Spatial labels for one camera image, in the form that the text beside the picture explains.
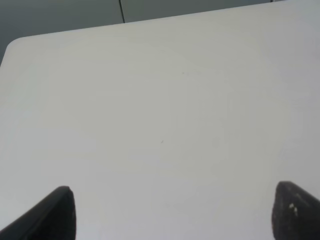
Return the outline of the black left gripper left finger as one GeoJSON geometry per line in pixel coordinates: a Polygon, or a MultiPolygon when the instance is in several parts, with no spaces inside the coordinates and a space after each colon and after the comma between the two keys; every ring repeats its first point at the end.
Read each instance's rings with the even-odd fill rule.
{"type": "Polygon", "coordinates": [[[2,240],[74,240],[76,206],[72,190],[59,186],[0,231],[2,240]]]}

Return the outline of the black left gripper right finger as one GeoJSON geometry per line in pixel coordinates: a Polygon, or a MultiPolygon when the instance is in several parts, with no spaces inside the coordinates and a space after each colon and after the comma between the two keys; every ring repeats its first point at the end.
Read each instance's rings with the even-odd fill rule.
{"type": "Polygon", "coordinates": [[[320,200],[291,181],[280,181],[271,226],[276,240],[319,240],[320,200]]]}

